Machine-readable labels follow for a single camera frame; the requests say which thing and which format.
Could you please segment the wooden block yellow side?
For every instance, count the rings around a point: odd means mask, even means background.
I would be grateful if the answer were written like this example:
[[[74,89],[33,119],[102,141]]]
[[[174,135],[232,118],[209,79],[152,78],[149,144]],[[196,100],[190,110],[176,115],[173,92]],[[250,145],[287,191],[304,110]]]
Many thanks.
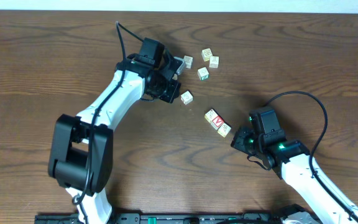
[[[223,123],[218,129],[218,134],[220,134],[222,137],[225,138],[230,131],[231,131],[230,125],[228,125],[227,123]]]

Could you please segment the wooden block red side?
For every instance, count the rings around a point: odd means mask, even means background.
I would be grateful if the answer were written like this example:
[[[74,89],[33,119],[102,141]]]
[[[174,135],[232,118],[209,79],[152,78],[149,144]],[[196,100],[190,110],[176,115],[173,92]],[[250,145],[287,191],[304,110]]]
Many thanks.
[[[186,92],[182,93],[180,98],[184,105],[187,105],[193,101],[193,95],[191,94],[190,91],[186,91]]]

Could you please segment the red letter block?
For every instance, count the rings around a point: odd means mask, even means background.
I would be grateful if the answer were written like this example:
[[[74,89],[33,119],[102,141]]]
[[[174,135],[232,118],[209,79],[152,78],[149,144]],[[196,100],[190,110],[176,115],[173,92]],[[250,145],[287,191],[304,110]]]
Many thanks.
[[[222,117],[216,116],[211,120],[210,124],[215,130],[218,130],[224,124],[224,120]]]

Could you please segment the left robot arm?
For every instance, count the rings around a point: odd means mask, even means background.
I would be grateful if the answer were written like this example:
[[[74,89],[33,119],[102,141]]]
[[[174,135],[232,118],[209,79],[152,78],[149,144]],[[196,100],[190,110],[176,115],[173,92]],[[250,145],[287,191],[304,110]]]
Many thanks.
[[[48,174],[66,189],[78,222],[107,223],[112,215],[105,186],[112,171],[113,137],[128,109],[144,95],[172,103],[179,96],[174,78],[186,67],[160,42],[144,39],[139,53],[125,55],[111,83],[76,116],[56,121]]]

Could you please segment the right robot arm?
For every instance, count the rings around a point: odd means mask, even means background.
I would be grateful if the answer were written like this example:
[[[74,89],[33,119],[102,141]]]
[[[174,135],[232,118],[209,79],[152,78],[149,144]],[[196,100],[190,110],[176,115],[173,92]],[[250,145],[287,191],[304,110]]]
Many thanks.
[[[322,171],[311,151],[299,140],[288,140],[273,108],[249,112],[252,127],[241,127],[231,147],[272,170],[295,189],[322,223],[358,223],[358,206]]]

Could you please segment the wooden block green side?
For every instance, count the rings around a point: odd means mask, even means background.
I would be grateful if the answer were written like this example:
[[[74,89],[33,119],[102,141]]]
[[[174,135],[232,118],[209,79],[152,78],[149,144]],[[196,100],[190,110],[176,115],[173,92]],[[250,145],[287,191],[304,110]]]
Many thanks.
[[[200,80],[206,80],[209,78],[209,72],[206,67],[202,67],[198,69],[198,77]]]

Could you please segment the wooden block beside top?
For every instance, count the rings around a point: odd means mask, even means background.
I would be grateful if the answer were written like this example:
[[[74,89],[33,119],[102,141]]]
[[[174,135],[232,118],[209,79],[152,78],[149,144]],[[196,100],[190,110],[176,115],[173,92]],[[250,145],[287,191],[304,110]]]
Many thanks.
[[[218,68],[219,67],[219,57],[218,56],[211,56],[209,58],[209,67],[210,68]]]

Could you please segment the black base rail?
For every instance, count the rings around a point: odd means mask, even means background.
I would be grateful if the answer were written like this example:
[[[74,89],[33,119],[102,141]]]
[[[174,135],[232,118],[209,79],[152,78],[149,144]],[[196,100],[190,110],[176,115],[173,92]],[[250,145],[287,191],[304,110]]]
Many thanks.
[[[110,218],[107,223],[113,224],[181,224],[181,223],[220,223],[229,220],[252,220],[282,223],[283,219],[274,217],[267,213],[246,213],[243,215],[140,215],[138,213],[118,213]],[[84,223],[80,221],[77,214],[72,215],[36,215],[35,224],[53,224],[53,223]]]

